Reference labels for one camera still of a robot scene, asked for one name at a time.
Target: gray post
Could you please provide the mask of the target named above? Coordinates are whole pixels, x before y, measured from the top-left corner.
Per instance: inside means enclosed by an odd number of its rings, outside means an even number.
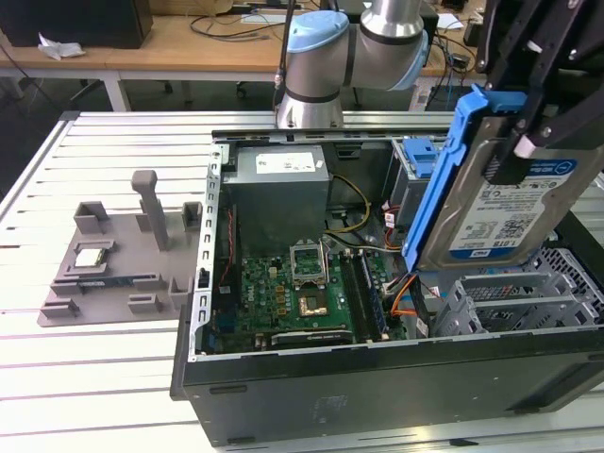
[[[158,175],[154,170],[137,170],[132,175],[132,189],[141,195],[149,225],[161,251],[168,249],[168,230],[163,208],[155,193]]]

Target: power supply label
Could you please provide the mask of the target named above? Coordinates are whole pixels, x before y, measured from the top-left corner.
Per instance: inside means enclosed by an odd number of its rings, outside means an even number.
[[[272,153],[256,156],[256,173],[307,173],[314,172],[312,153]]]
[[[484,182],[449,252],[456,259],[495,258],[512,252],[544,214],[544,196],[571,176],[573,159],[536,160],[513,186]]]

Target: connector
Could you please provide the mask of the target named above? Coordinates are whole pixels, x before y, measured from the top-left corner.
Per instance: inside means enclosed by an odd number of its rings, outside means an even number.
[[[207,271],[203,267],[199,269],[199,280],[197,280],[197,288],[204,289],[210,285],[210,271]]]

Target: yellow wire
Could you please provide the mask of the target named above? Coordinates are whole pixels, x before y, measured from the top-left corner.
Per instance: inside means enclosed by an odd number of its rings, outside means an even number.
[[[371,210],[371,204],[369,203],[369,200],[363,194],[363,192],[361,192],[361,189],[359,189],[349,179],[346,179],[345,177],[340,176],[340,175],[334,175],[333,178],[340,179],[341,181],[345,182],[348,185],[348,187],[350,187],[353,191],[355,191],[356,193],[358,193],[361,196],[362,201],[365,204],[365,214],[362,216],[361,221],[358,222],[356,225],[347,226],[346,228],[339,228],[339,229],[326,229],[325,233],[347,233],[349,231],[354,231],[355,229],[361,228],[369,220],[369,214],[370,214],[370,210]]]

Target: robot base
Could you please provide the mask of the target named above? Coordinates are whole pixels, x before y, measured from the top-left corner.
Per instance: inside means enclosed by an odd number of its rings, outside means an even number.
[[[279,129],[327,129],[343,125],[340,96],[331,101],[312,103],[293,99],[285,93],[277,112]]]

